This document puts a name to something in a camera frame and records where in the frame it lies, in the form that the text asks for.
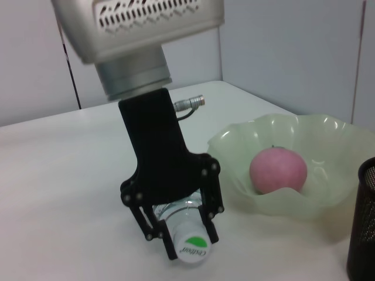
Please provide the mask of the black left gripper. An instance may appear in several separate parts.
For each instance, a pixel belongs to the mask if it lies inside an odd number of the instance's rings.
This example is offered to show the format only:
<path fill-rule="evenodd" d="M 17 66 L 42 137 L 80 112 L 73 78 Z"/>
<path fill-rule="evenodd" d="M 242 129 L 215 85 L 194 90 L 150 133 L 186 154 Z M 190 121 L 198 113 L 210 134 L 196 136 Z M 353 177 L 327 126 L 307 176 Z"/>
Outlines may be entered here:
<path fill-rule="evenodd" d="M 183 199 L 200 190 L 199 212 L 211 243 L 219 237 L 213 219 L 224 211 L 218 161 L 190 152 L 167 89 L 120 101 L 120 113 L 134 149 L 137 168 L 121 185 L 121 198 L 147 241 L 163 241 L 170 260 L 177 259 L 171 235 L 152 205 Z"/>

